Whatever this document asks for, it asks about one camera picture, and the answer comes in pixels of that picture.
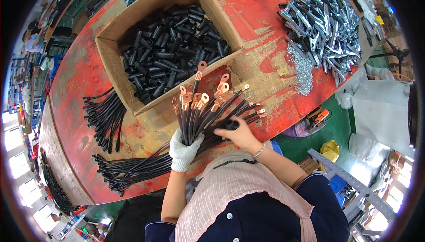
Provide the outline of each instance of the yellow bag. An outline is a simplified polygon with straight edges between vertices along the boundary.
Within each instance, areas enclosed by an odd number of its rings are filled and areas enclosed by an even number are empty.
[[[330,140],[327,143],[324,143],[320,148],[320,153],[323,154],[324,157],[331,160],[332,162],[336,162],[338,156],[340,155],[340,147],[335,142],[335,140]],[[320,171],[325,171],[322,163],[319,162]]]

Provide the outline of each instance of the person's left hand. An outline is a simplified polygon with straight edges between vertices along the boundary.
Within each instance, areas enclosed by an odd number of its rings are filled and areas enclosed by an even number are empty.
[[[186,172],[204,138],[205,136],[201,133],[195,138],[192,145],[186,146],[182,143],[182,132],[178,128],[170,140],[170,156],[173,158],[171,169],[176,172]]]

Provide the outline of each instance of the navy blue shirt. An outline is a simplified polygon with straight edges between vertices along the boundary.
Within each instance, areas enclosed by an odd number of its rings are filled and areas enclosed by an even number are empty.
[[[311,222],[318,242],[346,242],[348,221],[329,181],[321,174],[306,177],[295,190],[314,205]],[[175,225],[148,223],[146,242],[174,242]],[[253,193],[229,202],[226,209],[199,238],[199,242],[301,241],[300,219],[267,192]]]

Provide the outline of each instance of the white shirt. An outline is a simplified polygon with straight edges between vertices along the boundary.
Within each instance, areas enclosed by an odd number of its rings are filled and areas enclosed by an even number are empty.
[[[25,50],[28,52],[43,52],[43,47],[38,47],[34,45],[35,39],[38,37],[38,34],[31,35],[31,38],[25,42]]]

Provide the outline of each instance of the glove cuff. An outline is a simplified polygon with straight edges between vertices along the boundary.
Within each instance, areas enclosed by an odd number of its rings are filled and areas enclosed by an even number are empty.
[[[190,163],[191,162],[188,162],[188,161],[185,161],[185,160],[173,158],[173,162],[171,164],[171,169],[176,171],[176,172],[186,172],[187,169],[189,168]]]

